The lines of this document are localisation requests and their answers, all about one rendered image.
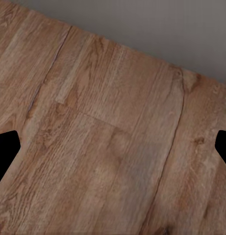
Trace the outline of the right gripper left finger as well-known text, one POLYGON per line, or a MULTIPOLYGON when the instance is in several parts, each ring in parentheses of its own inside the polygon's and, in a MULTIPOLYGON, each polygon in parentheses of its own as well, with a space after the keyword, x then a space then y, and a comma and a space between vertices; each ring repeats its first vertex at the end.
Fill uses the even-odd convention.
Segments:
POLYGON ((16 130, 0 134, 0 181, 21 148, 16 130))

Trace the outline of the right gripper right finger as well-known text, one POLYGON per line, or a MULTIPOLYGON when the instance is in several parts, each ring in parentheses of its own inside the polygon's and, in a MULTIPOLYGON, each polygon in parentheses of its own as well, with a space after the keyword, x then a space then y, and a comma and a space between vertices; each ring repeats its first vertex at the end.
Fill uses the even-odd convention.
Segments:
POLYGON ((219 130, 216 137, 215 148, 226 163, 226 131, 219 130))

